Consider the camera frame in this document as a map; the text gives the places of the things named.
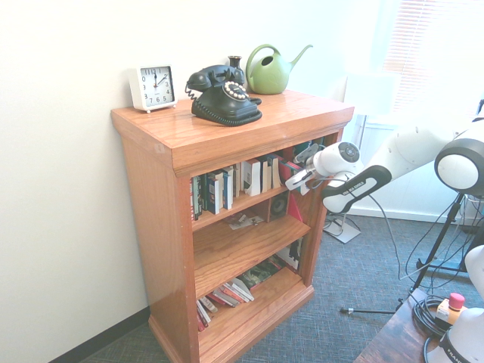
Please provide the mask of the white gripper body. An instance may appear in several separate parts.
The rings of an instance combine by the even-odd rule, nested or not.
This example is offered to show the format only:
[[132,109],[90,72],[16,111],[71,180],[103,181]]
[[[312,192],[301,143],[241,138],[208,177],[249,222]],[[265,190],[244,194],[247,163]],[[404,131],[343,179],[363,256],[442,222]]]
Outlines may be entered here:
[[295,175],[294,177],[291,176],[290,178],[288,178],[288,180],[285,181],[285,185],[288,190],[290,191],[296,190],[299,192],[299,187],[302,184],[306,184],[306,182],[315,178],[317,175],[318,174],[314,169],[303,169],[300,171],[298,175]]

